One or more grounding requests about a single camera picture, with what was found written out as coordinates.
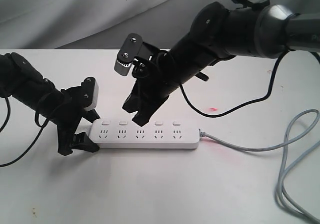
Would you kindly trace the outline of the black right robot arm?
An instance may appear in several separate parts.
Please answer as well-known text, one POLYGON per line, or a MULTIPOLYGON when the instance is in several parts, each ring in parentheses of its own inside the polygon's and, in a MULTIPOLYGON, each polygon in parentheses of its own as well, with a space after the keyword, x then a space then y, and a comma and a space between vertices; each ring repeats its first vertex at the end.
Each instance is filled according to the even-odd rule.
POLYGON ((205 6, 194 18, 189 32, 170 50, 143 41, 136 33, 127 36, 115 61, 115 71, 135 78, 123 109, 133 121, 147 124, 151 116, 193 77, 203 81, 207 66, 237 56, 275 59, 277 63, 295 50, 319 58, 320 16, 295 13, 269 0, 231 0, 229 10, 219 2, 205 6))

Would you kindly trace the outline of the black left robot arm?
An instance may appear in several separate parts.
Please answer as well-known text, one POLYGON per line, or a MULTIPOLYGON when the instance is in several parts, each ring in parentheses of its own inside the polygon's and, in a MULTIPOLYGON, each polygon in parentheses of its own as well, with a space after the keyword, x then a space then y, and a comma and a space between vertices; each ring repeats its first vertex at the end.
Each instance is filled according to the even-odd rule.
POLYGON ((35 111, 35 122, 45 117, 57 126, 58 153, 67 156, 73 150, 97 152, 100 148, 85 132, 76 133, 82 118, 93 123, 99 119, 95 108, 99 87, 94 77, 80 86, 56 89, 23 56, 16 52, 0 57, 1 97, 12 96, 35 111))

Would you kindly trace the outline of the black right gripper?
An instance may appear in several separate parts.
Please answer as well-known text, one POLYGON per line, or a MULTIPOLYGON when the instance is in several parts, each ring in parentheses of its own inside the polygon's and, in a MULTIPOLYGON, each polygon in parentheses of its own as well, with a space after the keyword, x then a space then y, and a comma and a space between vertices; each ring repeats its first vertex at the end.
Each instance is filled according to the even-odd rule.
POLYGON ((136 79, 122 109, 134 113, 132 121, 144 126, 180 85, 178 65, 172 55, 143 42, 133 61, 132 76, 136 79))

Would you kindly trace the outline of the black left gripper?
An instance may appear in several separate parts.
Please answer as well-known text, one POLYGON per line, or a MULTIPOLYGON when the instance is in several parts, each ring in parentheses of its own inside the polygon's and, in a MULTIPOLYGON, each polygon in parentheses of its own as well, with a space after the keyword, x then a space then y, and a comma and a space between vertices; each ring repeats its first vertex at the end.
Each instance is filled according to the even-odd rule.
POLYGON ((73 150, 86 152, 99 151, 99 145, 93 142, 86 132, 77 134, 76 130, 82 117, 90 123, 101 117, 95 109, 84 113, 80 103, 80 86, 71 87, 66 90, 62 89, 61 92, 64 100, 61 107, 57 110, 58 153, 67 156, 73 150))

